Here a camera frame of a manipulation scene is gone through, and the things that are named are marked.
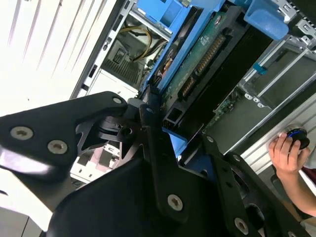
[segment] vent grille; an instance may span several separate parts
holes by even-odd
[[[118,75],[120,79],[133,86],[137,84],[141,75],[139,63],[128,62],[126,60],[123,60],[119,65],[112,60],[106,59],[104,69],[115,76]]]

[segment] yellow wire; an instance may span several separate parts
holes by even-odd
[[[150,48],[150,45],[152,44],[152,36],[149,34],[149,32],[141,27],[138,27],[138,26],[132,26],[132,27],[127,27],[127,28],[123,28],[123,29],[120,29],[119,33],[122,33],[122,32],[128,32],[128,31],[132,31],[132,30],[141,30],[141,31],[144,31],[146,33],[146,35],[148,36],[148,45],[147,45],[147,48],[146,50],[144,51],[144,53],[137,59],[137,60],[133,60],[134,62],[137,62],[137,61],[140,61],[144,58],[144,56],[147,54],[147,52],[149,51],[149,48]]]

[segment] metal sheet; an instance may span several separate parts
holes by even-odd
[[[0,116],[69,99],[116,0],[4,0]]]
[[[311,140],[310,149],[316,145],[316,94],[304,102],[300,107],[293,111],[288,117],[271,129],[266,135],[253,144],[241,156],[250,167],[259,174],[269,165],[271,159],[268,154],[269,143],[275,139],[280,131],[290,124],[301,124],[308,131],[308,138]]]

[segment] cable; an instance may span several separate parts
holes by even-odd
[[[124,21],[124,26],[125,28],[128,28],[128,27],[131,27],[129,25],[127,25],[126,21]],[[139,36],[146,36],[147,34],[145,33],[138,33],[138,32],[135,32],[135,31],[130,31],[131,34],[135,35],[136,37],[139,37]]]
[[[140,56],[137,56],[136,58],[134,58],[132,60],[133,62],[137,62],[137,61],[143,59],[145,57],[145,55],[148,53],[150,45],[152,44],[153,39],[152,39],[151,34],[149,34],[149,32],[147,30],[145,30],[145,29],[143,29],[141,27],[138,27],[138,26],[132,26],[132,27],[126,27],[126,28],[120,29],[119,33],[130,32],[132,30],[144,31],[146,33],[146,35],[148,36],[148,41],[149,41],[144,53],[142,53]]]
[[[156,52],[161,46],[165,45],[167,43],[167,41],[158,41],[149,51],[148,53],[143,57],[143,58],[146,58],[146,57],[149,57],[150,55],[152,55],[154,52]]]

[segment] person's arm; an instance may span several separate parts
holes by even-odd
[[[299,153],[300,141],[296,141],[290,148],[292,141],[291,137],[287,138],[286,134],[282,134],[271,142],[269,154],[288,197],[301,211],[316,216],[316,197],[298,172],[311,151],[305,148]]]

